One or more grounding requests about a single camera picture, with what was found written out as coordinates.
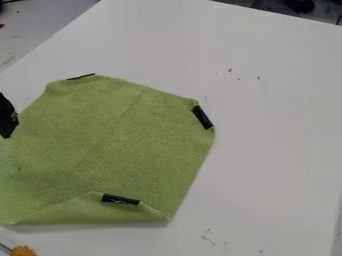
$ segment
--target stain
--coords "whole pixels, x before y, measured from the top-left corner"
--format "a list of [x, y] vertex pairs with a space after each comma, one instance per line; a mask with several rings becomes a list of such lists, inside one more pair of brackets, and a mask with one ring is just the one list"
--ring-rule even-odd
[[202, 235], [201, 238], [202, 238], [202, 240], [209, 242], [213, 247], [216, 246], [214, 241], [211, 240], [210, 238], [206, 237], [205, 235]]
[[259, 82], [261, 82], [261, 83], [263, 83], [264, 85], [266, 85], [266, 82], [265, 82], [264, 80], [262, 80], [260, 76], [258, 76], [257, 79], [258, 79]]
[[205, 234], [212, 234], [212, 235], [215, 235], [213, 231], [211, 231], [210, 228], [208, 228], [206, 231], [204, 231]]
[[7, 60], [5, 60], [2, 65], [7, 65], [8, 63], [10, 63], [11, 61], [13, 61], [15, 59], [15, 56], [12, 55], [11, 57], [9, 57]]
[[228, 243], [227, 242], [223, 243], [223, 249], [225, 252], [228, 252]]

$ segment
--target table surface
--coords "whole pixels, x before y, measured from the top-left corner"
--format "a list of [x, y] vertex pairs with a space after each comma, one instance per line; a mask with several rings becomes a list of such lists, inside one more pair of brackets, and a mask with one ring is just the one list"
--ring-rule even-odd
[[54, 35], [98, 0], [30, 0], [6, 4], [0, 14], [0, 72]]
[[41, 255], [329, 255], [342, 180], [342, 30], [206, 0], [103, 0], [0, 75], [120, 77], [198, 99], [216, 140], [170, 223], [7, 227]]

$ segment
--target black object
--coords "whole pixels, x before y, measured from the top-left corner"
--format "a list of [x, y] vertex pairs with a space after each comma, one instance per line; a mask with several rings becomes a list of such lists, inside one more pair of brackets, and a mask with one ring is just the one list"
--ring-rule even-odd
[[281, 0], [281, 2], [298, 14], [315, 10], [315, 2], [312, 0]]
[[12, 103], [0, 92], [0, 135], [8, 139], [19, 125], [18, 114]]
[[87, 74], [87, 75], [83, 75], [83, 76], [78, 76], [78, 77], [72, 77], [72, 78], [68, 78], [67, 80], [76, 80], [76, 79], [80, 79], [83, 77], [87, 77], [87, 76], [93, 76], [95, 75], [95, 73], [91, 73], [91, 74]]
[[0, 243], [0, 251], [3, 251], [4, 253], [10, 255], [12, 250], [6, 245]]
[[9, 4], [9, 3], [14, 3], [14, 2], [21, 2], [24, 0], [7, 0], [7, 1], [2, 1], [3, 4]]
[[197, 105], [192, 109], [192, 112], [195, 114], [195, 116], [198, 118], [198, 120], [203, 125], [204, 129], [208, 130], [211, 127], [213, 127], [213, 123], [209, 120], [207, 115], [204, 113], [203, 109]]
[[342, 20], [342, 14], [338, 17], [336, 21], [336, 25], [340, 25], [340, 21]]
[[342, 0], [329, 0], [329, 1], [335, 4], [342, 4]]
[[140, 201], [130, 198], [125, 198], [121, 196], [114, 196], [109, 194], [104, 194], [102, 197], [102, 202], [104, 203], [116, 203], [116, 204], [133, 204], [139, 205]]

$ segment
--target green microfiber cloth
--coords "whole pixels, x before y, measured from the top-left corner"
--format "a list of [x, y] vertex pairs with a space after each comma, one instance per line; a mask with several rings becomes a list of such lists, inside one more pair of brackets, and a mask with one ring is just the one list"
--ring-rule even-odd
[[50, 83], [0, 139], [0, 224], [170, 220], [214, 139], [197, 105], [104, 76]]

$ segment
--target black tag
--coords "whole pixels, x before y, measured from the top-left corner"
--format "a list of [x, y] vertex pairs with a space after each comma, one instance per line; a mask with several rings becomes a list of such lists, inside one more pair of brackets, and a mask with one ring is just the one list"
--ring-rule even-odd
[[197, 105], [192, 109], [192, 112], [195, 114], [195, 116], [198, 118], [198, 120], [203, 125], [204, 129], [208, 130], [211, 127], [213, 127], [213, 123], [209, 120], [207, 115], [204, 113], [203, 109]]
[[116, 203], [116, 204], [133, 204], [139, 205], [140, 201], [130, 198], [125, 198], [121, 196], [114, 196], [109, 194], [104, 194], [102, 197], [102, 202], [104, 203]]
[[80, 78], [87, 77], [87, 76], [93, 76], [93, 75], [95, 75], [95, 73], [91, 73], [91, 74], [83, 75], [83, 76], [78, 76], [78, 77], [72, 77], [72, 78], [68, 78], [67, 80], [76, 80], [76, 79], [80, 79]]
[[18, 114], [12, 103], [0, 92], [0, 135], [8, 139], [19, 125]]

